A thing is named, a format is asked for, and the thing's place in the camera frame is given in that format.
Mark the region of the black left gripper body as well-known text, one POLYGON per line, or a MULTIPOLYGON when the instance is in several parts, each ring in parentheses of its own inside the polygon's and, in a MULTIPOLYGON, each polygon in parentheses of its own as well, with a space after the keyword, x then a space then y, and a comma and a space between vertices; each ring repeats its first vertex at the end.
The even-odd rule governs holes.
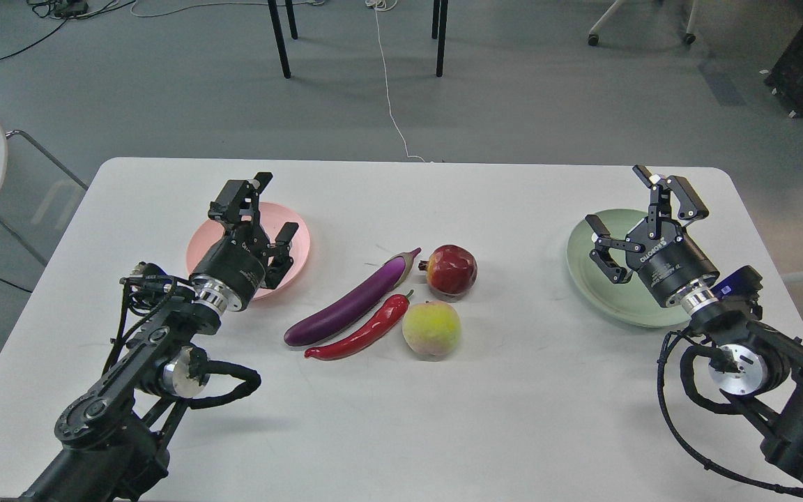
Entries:
POLYGON ((213 310, 241 312, 259 289, 278 287, 278 245, 258 222, 222 226, 223 235, 192 269, 190 282, 213 310))

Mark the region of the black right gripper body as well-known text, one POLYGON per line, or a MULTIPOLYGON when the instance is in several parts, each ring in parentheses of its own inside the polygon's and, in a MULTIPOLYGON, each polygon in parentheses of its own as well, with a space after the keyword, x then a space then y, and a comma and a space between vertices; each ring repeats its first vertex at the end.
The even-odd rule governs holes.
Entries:
POLYGON ((628 232, 627 241, 643 251, 627 251, 627 266, 637 273, 661 307, 673 306, 672 298, 694 280, 711 285, 720 271, 678 222, 661 222, 656 238, 649 236, 649 223, 639 222, 628 232))

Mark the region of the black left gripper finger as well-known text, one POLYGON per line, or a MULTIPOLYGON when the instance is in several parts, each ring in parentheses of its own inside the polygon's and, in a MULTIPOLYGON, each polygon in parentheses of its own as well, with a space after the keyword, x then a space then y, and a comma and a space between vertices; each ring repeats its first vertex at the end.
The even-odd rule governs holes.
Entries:
POLYGON ((210 202, 208 218, 216 220, 223 227, 233 227, 243 222, 257 225, 259 216, 259 196, 273 178, 271 172, 258 172, 252 180, 229 180, 210 202))
POLYGON ((299 229, 297 222, 285 222, 277 233, 275 242, 265 251, 265 257, 270 258, 265 269, 263 286, 265 289, 275 290, 283 282, 294 260, 290 255, 292 240, 299 229))

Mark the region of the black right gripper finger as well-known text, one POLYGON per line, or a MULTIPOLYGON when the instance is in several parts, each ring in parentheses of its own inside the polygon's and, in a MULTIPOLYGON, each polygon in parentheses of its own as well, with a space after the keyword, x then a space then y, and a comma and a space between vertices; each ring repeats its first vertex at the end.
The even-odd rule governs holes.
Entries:
POLYGON ((621 239, 612 238, 611 232, 597 214, 587 214, 584 220, 594 235, 592 237, 594 248, 589 253, 590 260, 597 264, 609 282, 613 284, 628 283, 633 276, 633 271, 615 261, 611 255, 611 249, 640 254, 646 250, 646 245, 638 241, 621 241, 621 239))
POLYGON ((687 178, 651 174, 645 165, 634 165, 633 172, 650 191, 646 217, 649 231, 661 231, 663 222, 679 225, 710 216, 710 210, 687 178))

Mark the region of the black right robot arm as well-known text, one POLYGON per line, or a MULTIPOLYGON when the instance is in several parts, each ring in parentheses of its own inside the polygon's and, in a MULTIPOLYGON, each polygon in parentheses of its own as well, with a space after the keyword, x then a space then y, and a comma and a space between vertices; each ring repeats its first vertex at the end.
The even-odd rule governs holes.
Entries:
POLYGON ((803 498, 803 344, 764 324, 759 303, 762 276, 743 266, 721 277, 710 258, 689 237, 687 226, 710 215, 689 181, 660 176, 643 165, 634 173, 649 190, 649 206, 624 238, 615 238, 597 214, 588 214, 593 261, 614 284, 638 276, 661 307, 680 306, 689 323, 663 339, 657 359, 657 402, 680 447, 705 470, 733 482, 803 498), (742 416, 762 435, 767 463, 800 481, 800 486, 741 476, 702 455, 675 428, 666 403, 666 366, 680 341, 685 396, 700 408, 742 416))

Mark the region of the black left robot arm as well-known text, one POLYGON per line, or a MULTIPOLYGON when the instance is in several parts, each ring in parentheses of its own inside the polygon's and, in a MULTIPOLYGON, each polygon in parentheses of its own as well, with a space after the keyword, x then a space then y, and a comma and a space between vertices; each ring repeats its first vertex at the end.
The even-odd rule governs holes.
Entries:
POLYGON ((185 412, 258 390, 258 372, 211 360, 192 338, 214 335, 224 312, 245 310, 293 266, 297 223, 274 238, 261 225, 259 197, 271 180, 259 172, 227 181, 208 210, 223 233, 187 279, 145 263, 122 277, 122 312, 140 320, 120 325, 101 377, 61 413, 54 433, 63 450, 20 500, 137 501, 168 475, 185 412))

